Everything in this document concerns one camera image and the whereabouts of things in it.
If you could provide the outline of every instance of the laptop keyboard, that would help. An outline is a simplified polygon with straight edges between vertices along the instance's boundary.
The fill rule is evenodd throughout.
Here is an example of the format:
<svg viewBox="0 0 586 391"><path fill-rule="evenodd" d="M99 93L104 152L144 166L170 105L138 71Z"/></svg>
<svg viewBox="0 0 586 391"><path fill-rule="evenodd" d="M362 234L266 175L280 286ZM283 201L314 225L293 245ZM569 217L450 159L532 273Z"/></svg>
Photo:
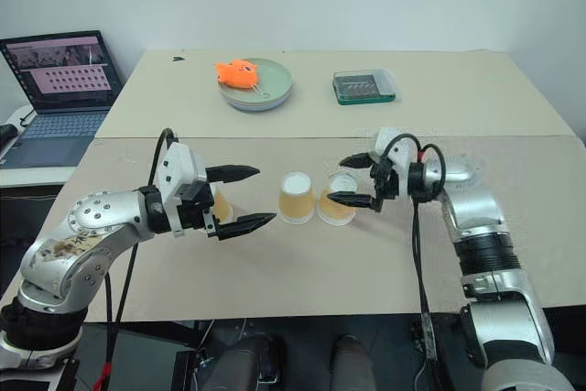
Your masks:
<svg viewBox="0 0 586 391"><path fill-rule="evenodd" d="M36 117L23 139L94 136L106 114L67 114Z"/></svg>

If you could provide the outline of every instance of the silver robot arm segment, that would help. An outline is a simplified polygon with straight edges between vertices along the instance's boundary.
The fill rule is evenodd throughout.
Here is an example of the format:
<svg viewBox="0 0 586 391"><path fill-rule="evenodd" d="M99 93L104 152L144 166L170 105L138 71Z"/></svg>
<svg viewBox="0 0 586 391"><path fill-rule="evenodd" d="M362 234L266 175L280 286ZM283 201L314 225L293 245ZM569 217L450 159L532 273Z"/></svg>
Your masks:
<svg viewBox="0 0 586 391"><path fill-rule="evenodd" d="M210 183L235 182L258 169L205 168L203 159L174 138L158 167L158 186L92 193L75 204L22 260L18 295L0 311L0 371L42 369L71 355L81 325L113 261L155 234L205 228L223 240L249 234L275 217L256 213L219 224Z"/></svg>
<svg viewBox="0 0 586 391"><path fill-rule="evenodd" d="M411 162L418 147L418 161ZM505 218L480 171L466 157L442 166L422 162L425 147L409 134L381 129L373 151L352 155L340 165L370 168L375 195L334 192L338 203L380 212L384 200L411 197L441 202L445 223L460 259L464 295L474 299L461 309L468 357L486 369L483 390L572 390L551 363L554 342L537 295L516 257Z"/></svg>
<svg viewBox="0 0 586 391"><path fill-rule="evenodd" d="M462 157L446 160L439 201L460 259L464 295L475 299L461 309L461 322L469 358L487 369L483 390L572 390L551 366L553 336L513 252L505 218L493 194L480 183L478 168L466 162ZM426 182L437 179L438 166L426 163Z"/></svg>

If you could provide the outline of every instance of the cup with yellow liquid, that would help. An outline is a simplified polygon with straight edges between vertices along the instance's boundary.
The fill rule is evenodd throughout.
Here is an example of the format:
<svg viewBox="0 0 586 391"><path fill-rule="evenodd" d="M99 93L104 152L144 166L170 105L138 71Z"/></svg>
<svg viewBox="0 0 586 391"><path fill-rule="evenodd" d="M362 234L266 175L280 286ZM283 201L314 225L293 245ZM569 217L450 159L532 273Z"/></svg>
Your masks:
<svg viewBox="0 0 586 391"><path fill-rule="evenodd" d="M217 183L211 183L213 196L213 215L218 219L218 223L229 223L233 219L233 208L230 202L223 197Z"/></svg>
<svg viewBox="0 0 586 391"><path fill-rule="evenodd" d="M287 223L306 223L313 216L314 204L309 176L299 171L285 175L278 198L279 217Z"/></svg>
<svg viewBox="0 0 586 391"><path fill-rule="evenodd" d="M338 171L330 176L329 182L321 192L318 201L318 215L327 224L332 226L344 226L352 221L356 215L356 208L340 205L328 199L328 194L337 191L358 190L356 177L348 171Z"/></svg>

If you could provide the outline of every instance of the tabletop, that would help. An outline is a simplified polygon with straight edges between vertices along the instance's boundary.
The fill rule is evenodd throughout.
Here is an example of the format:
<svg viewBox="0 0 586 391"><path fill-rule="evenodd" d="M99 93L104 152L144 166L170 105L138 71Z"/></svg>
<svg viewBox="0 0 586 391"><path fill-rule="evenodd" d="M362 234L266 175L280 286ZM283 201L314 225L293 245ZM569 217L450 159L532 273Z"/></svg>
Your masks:
<svg viewBox="0 0 586 391"><path fill-rule="evenodd" d="M274 212L280 179L306 172L317 196L338 160L365 151L368 138L189 139L206 164L247 164L261 174L222 186L236 215ZM477 160L499 200L515 251L545 307L586 303L586 150L575 136L423 138L446 155ZM154 139L95 139L53 205L43 232L82 195L144 185ZM360 174L360 190L372 182ZM423 266L432 311L465 304L461 271L438 203L420 208ZM418 312L409 244L412 209L387 201L383 212L360 211L347 226L314 216L303 225L276 218L246 236L218 242L198 231L162 234L139 246L125 320L205 320L291 315ZM111 268L114 304L129 252ZM17 292L20 275L2 299ZM103 287L88 321L105 320Z"/></svg>
<svg viewBox="0 0 586 391"><path fill-rule="evenodd" d="M183 60L173 61L174 57ZM292 93L270 112L235 111L214 64L266 58L292 74ZM335 71L388 69L391 103L339 105ZM97 137L352 137L393 126L418 136L559 136L570 128L503 53L147 50Z"/></svg>

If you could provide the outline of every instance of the laptop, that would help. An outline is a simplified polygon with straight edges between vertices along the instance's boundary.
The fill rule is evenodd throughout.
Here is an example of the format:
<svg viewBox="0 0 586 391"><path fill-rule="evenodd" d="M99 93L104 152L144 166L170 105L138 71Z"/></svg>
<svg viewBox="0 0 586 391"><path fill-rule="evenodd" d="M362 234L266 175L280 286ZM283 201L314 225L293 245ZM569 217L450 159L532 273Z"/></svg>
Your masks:
<svg viewBox="0 0 586 391"><path fill-rule="evenodd" d="M122 90L100 31L5 38L0 52L37 113L0 168L76 166Z"/></svg>

